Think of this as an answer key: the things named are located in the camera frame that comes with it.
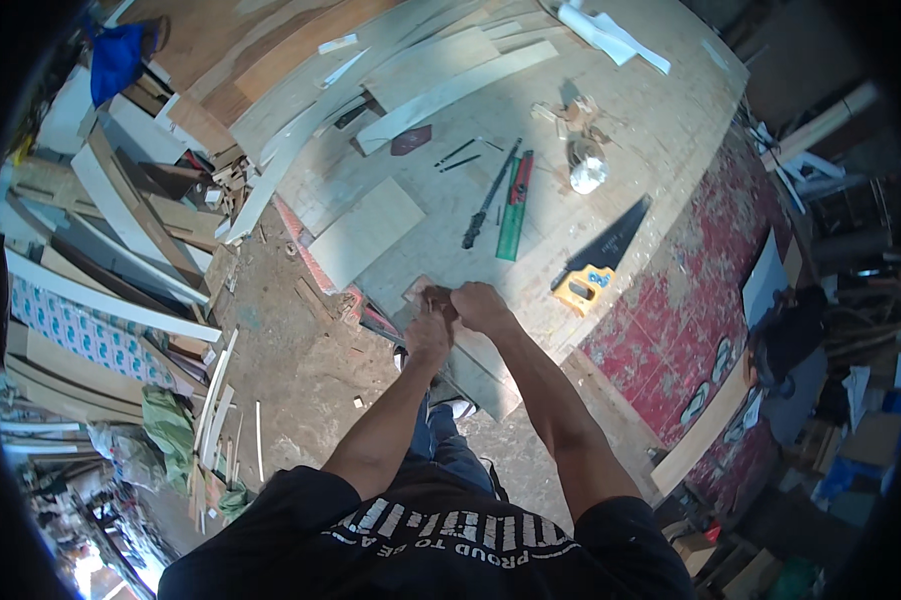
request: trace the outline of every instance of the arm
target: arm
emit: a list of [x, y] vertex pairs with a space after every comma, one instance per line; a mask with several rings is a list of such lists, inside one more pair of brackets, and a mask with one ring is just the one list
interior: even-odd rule
[[321, 469], [347, 481], [361, 500], [382, 494], [394, 481], [410, 447], [423, 395], [453, 345], [439, 310], [422, 312], [404, 337], [410, 356], [400, 377], [350, 428]]
[[451, 298], [464, 327], [487, 335], [514, 377], [530, 423], [557, 463], [574, 522], [604, 500], [640, 498], [577, 390], [527, 335], [493, 287], [467, 283]]

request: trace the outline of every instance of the yellow saw handle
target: yellow saw handle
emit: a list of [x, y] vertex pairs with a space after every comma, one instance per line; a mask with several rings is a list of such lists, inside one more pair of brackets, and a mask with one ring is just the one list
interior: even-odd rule
[[588, 265], [583, 270], [568, 273], [553, 291], [553, 295], [577, 313], [578, 317], [584, 317], [590, 307], [597, 304], [600, 293], [613, 282], [614, 277], [612, 269], [598, 269]]

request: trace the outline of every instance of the hand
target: hand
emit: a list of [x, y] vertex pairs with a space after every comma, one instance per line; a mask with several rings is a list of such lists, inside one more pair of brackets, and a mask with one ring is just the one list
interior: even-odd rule
[[453, 329], [439, 308], [430, 310], [424, 306], [404, 330], [403, 338], [411, 361], [432, 362], [439, 368], [453, 346]]
[[450, 293], [450, 301], [468, 330], [488, 337], [516, 325], [514, 313], [489, 283], [468, 281]]

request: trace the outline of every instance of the jeans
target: jeans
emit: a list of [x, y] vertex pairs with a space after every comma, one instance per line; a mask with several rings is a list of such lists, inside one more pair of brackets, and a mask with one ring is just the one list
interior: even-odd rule
[[496, 498], [491, 476], [468, 448], [467, 438], [457, 432], [457, 425], [453, 421], [453, 409], [448, 404], [440, 404], [428, 415], [429, 401], [428, 392], [420, 402], [417, 422], [414, 424], [414, 437], [410, 440], [410, 448], [398, 474], [406, 474], [428, 463], [436, 463], [444, 471], [457, 475], [471, 486], [477, 487], [488, 497]]

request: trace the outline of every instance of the green ruler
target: green ruler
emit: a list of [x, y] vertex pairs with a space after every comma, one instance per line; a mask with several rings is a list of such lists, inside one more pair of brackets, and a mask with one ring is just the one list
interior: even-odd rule
[[520, 228], [523, 227], [523, 212], [527, 208], [526, 202], [510, 203], [510, 193], [516, 181], [517, 167], [520, 158], [514, 156], [511, 163], [511, 184], [507, 186], [507, 194], [504, 196], [504, 216], [500, 221], [500, 237], [497, 238], [497, 258], [516, 262], [516, 247], [520, 243]]

